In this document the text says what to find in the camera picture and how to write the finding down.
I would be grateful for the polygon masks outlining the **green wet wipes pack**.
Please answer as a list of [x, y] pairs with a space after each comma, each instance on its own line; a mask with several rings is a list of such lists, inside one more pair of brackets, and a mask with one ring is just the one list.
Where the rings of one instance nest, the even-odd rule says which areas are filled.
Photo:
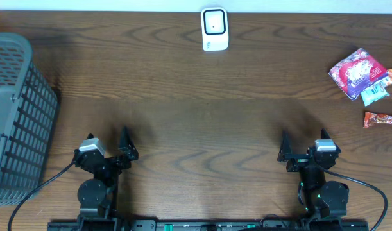
[[364, 106], [368, 106], [382, 98], [388, 97], [389, 93], [386, 91], [385, 83], [376, 83], [361, 92]]

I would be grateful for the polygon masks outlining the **orange Top chocolate bar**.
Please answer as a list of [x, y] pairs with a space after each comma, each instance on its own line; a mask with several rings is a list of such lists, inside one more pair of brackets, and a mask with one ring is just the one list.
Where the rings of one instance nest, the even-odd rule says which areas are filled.
[[392, 115], [366, 112], [365, 116], [364, 116], [363, 127], [369, 128], [375, 124], [390, 124], [390, 125], [392, 125]]

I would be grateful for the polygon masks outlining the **purple red tissue pack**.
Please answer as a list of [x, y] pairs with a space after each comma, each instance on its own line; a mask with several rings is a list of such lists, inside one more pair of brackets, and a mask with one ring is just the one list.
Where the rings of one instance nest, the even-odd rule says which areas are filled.
[[328, 75], [350, 100], [355, 101], [362, 91], [385, 78], [388, 72], [369, 52], [359, 48], [333, 66]]

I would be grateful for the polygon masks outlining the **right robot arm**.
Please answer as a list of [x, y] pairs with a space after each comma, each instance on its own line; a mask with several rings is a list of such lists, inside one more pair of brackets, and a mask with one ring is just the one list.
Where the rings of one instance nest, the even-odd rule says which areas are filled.
[[300, 184], [299, 202], [305, 206], [306, 214], [296, 226], [304, 230], [341, 230], [341, 217], [346, 215], [349, 188], [337, 181], [326, 181], [326, 170], [336, 164], [341, 149], [322, 129], [321, 138], [304, 154], [293, 152], [289, 136], [282, 133], [277, 160], [286, 162], [288, 172], [298, 172]]

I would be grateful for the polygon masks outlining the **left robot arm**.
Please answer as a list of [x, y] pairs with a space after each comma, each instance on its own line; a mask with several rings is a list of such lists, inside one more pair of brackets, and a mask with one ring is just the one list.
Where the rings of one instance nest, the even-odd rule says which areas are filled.
[[121, 131], [118, 150], [120, 155], [105, 157], [103, 143], [91, 133], [75, 149], [74, 165], [93, 174], [93, 178], [83, 182], [78, 189], [77, 230], [130, 229], [129, 222], [116, 210], [119, 175], [139, 158], [127, 127]]

